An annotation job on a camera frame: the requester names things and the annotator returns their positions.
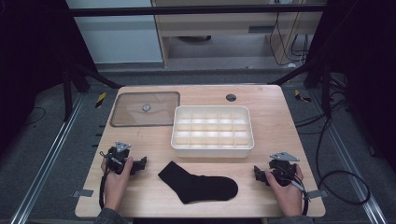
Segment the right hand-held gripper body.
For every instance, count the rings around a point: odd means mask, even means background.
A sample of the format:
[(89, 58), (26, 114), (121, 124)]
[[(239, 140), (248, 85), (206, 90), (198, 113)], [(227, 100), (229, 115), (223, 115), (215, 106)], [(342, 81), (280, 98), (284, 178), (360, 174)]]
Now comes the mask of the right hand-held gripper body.
[(297, 187), (301, 186), (301, 181), (296, 175), (296, 162), (299, 161), (296, 157), (287, 152), (280, 152), (270, 156), (269, 167), (276, 182), (281, 187), (286, 187), (293, 184)]

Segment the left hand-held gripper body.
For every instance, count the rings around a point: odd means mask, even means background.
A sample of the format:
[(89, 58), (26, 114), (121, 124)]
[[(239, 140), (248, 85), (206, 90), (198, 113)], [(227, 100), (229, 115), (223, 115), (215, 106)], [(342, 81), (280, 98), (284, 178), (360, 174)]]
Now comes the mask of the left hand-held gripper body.
[(124, 169), (126, 160), (129, 157), (130, 144), (125, 144), (120, 141), (115, 143), (106, 154), (106, 166), (109, 170), (120, 175)]

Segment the white divided storage box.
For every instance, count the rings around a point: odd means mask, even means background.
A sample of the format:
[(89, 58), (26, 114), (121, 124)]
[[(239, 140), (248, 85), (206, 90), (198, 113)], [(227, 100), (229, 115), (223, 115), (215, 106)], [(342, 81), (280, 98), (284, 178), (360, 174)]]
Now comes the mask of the white divided storage box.
[(255, 146), (249, 110), (242, 105), (181, 105), (171, 146), (185, 158), (246, 158)]

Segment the black sock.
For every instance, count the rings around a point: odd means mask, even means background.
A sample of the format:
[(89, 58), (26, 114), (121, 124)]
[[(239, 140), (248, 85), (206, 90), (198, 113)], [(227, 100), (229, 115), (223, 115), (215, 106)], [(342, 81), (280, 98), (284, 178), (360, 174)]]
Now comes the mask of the black sock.
[(238, 193), (237, 183), (229, 177), (193, 175), (173, 161), (158, 173), (158, 177), (184, 204), (229, 201)]

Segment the person's left hand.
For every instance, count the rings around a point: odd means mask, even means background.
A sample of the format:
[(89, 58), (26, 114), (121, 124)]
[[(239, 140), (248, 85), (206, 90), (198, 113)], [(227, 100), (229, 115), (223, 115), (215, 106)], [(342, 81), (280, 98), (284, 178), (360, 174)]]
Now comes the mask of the person's left hand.
[(104, 207), (116, 212), (120, 211), (120, 206), (129, 184), (130, 171), (133, 167), (134, 159), (129, 157), (124, 164), (124, 169), (120, 175), (110, 171), (106, 176), (104, 186)]

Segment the person's right hand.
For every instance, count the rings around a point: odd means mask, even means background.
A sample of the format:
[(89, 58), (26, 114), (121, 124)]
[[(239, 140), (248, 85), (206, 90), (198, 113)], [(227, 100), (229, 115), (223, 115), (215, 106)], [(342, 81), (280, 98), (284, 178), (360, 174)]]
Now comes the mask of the person's right hand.
[(269, 170), (265, 170), (265, 175), (282, 214), (285, 217), (301, 216), (303, 214), (303, 193), (292, 184), (286, 187), (280, 186)]

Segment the grey tape strip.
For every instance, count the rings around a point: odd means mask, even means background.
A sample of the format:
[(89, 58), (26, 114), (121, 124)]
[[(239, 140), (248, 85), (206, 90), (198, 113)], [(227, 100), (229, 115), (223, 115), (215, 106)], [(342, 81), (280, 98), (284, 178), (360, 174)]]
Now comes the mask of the grey tape strip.
[(91, 189), (76, 189), (72, 193), (72, 197), (91, 197), (93, 195), (93, 191)]
[(306, 199), (315, 199), (315, 198), (323, 198), (323, 197), (327, 197), (328, 196), (328, 192), (324, 189), (316, 189), (316, 190), (312, 190), (312, 191), (308, 191), (306, 193), (305, 198)]

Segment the transparent box lid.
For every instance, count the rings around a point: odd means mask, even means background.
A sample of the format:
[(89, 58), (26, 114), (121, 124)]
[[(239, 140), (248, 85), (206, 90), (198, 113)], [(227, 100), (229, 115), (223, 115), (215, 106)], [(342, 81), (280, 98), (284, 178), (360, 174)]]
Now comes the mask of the transparent box lid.
[(179, 102), (177, 91), (121, 93), (109, 124), (112, 127), (172, 126)]

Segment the yellow black hazard tape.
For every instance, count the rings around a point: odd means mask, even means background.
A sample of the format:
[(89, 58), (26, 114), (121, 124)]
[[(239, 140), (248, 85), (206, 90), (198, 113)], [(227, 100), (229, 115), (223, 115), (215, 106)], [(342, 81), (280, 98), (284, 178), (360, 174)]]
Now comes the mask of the yellow black hazard tape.
[(303, 97), (298, 90), (294, 90), (294, 97), (295, 97), (295, 99), (306, 102), (306, 103), (312, 102), (311, 98)]
[(97, 99), (96, 104), (95, 104), (95, 108), (100, 108), (102, 103), (103, 103), (103, 101), (105, 100), (105, 98), (106, 98), (106, 92), (103, 91), (98, 96), (98, 99)]

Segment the black metal stand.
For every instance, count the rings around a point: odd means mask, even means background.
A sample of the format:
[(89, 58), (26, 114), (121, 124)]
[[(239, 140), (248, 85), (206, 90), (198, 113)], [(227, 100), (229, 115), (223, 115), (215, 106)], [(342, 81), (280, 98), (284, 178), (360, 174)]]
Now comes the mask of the black metal stand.
[(329, 60), (312, 60), (304, 65), (292, 70), (285, 76), (269, 82), (269, 85), (281, 86), (287, 81), (299, 76), (302, 73), (307, 73), (304, 80), (304, 86), (308, 89), (314, 88), (321, 82), (321, 108), (327, 118), (331, 116), (330, 107), (330, 79), (331, 79), (331, 64)]
[(87, 92), (90, 89), (90, 84), (85, 76), (92, 77), (111, 89), (121, 88), (121, 84), (113, 82), (81, 64), (67, 63), (63, 66), (62, 73), (64, 86), (64, 121), (69, 120), (73, 112), (71, 85), (74, 84), (78, 92)]

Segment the white cabinet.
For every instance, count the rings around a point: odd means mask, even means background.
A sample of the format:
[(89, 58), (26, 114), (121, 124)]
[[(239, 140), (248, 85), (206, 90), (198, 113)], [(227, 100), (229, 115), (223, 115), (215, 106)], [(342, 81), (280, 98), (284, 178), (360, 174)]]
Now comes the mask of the white cabinet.
[[(70, 9), (151, 7), (150, 0), (66, 0)], [(95, 64), (161, 63), (154, 17), (75, 17)]]

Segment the light wooden desk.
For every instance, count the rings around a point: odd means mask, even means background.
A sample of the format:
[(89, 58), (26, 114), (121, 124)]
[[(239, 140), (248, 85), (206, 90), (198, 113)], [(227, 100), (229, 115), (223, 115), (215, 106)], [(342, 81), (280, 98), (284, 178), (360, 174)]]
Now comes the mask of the light wooden desk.
[[(300, 5), (323, 4), (327, 0), (150, 0), (155, 7)], [(165, 43), (176, 36), (264, 34), (277, 63), (291, 60), (292, 41), (297, 35), (312, 35), (322, 17), (320, 12), (273, 12), (157, 15), (163, 57)]]

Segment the aluminium floor rail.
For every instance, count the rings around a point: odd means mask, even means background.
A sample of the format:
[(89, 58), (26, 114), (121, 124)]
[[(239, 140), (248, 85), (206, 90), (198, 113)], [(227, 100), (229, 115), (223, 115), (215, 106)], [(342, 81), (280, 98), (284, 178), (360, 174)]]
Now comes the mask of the aluminium floor rail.
[(52, 170), (54, 163), (56, 162), (59, 153), (61, 152), (64, 142), (70, 133), (73, 124), (78, 116), (78, 113), (81, 109), (81, 105), (86, 97), (85, 93), (78, 93), (76, 96), (76, 100), (72, 105), (72, 112), (69, 118), (62, 123), (62, 126), (57, 132), (57, 135), (52, 142), (51, 147), (49, 148), (49, 152), (47, 153), (45, 159), (43, 160), (38, 172), (35, 175), (35, 178), (30, 186), (30, 188), (25, 193), (23, 200), (20, 205), (17, 207), (15, 213), (13, 214), (9, 224), (25, 224), (28, 217), (30, 216), (35, 203), (40, 195), (49, 174)]
[(309, 91), (312, 97), (312, 102), (322, 113), (324, 125), (321, 135), (327, 133), (330, 136), (335, 153), (337, 154), (340, 162), (343, 165), (344, 171), (347, 173), (348, 179), (354, 189), (362, 208), (364, 209), (367, 217), (372, 224), (389, 224), (385, 215), (383, 214), (379, 204), (377, 203), (374, 194), (370, 191), (368, 185), (364, 182), (361, 171), (359, 170), (356, 162), (353, 161), (351, 155), (347, 151), (347, 147), (343, 142), (339, 132), (331, 121), (325, 116), (321, 108), (320, 94), (317, 91)]

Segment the black horizontal frame bar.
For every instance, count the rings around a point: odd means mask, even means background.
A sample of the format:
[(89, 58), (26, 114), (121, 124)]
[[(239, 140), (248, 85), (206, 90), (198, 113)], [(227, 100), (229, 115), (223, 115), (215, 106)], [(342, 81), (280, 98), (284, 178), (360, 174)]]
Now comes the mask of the black horizontal frame bar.
[(230, 13), (273, 13), (273, 12), (321, 12), (326, 4), (302, 5), (248, 5), (248, 6), (189, 6), (189, 7), (118, 7), (69, 9), (73, 17), (99, 16), (146, 16), (146, 15), (189, 15)]

